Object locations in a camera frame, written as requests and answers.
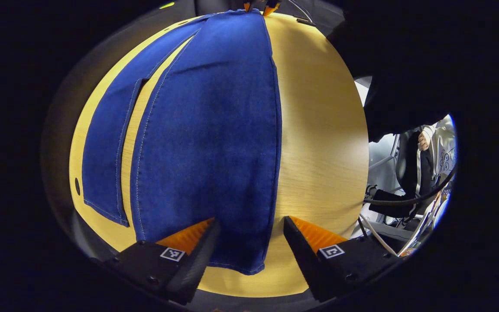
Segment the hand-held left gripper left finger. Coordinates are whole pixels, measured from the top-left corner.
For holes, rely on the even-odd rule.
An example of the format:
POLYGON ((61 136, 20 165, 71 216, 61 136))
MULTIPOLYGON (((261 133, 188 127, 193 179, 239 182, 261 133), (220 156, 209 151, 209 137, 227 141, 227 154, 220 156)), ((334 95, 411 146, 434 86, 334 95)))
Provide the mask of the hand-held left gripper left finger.
POLYGON ((220 223, 209 218, 157 242, 137 241, 115 256, 93 262, 149 296, 184 306, 194 298, 219 235, 220 223))

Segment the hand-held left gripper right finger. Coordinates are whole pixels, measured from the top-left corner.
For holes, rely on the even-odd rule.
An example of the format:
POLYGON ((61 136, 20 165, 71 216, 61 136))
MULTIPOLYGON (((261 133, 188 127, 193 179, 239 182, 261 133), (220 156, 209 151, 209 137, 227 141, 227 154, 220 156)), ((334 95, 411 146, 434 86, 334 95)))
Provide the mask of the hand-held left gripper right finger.
POLYGON ((283 234, 319 302, 353 293, 404 260, 368 236, 348 240, 293 216, 283 218, 283 234))

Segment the blue jeans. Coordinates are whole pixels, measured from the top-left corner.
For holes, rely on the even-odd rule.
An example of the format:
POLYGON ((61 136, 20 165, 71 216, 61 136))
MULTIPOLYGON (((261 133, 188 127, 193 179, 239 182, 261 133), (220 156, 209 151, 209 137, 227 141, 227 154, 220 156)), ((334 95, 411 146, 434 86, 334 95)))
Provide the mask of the blue jeans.
POLYGON ((281 158, 279 85, 257 9, 168 30, 112 78, 82 158, 83 203, 139 241, 216 218, 210 266, 265 268, 281 158))

